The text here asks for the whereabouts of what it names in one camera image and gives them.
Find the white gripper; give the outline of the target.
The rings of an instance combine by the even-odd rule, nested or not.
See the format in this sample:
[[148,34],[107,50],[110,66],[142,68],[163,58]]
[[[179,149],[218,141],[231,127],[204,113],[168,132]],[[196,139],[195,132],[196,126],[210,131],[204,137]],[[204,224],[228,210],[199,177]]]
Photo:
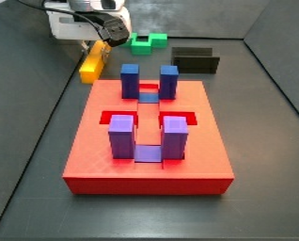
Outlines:
[[76,12],[106,12],[124,22],[130,38],[132,33],[131,17],[124,7],[126,0],[48,0],[44,3],[50,16],[54,36],[60,40],[102,40],[88,23],[75,21]]

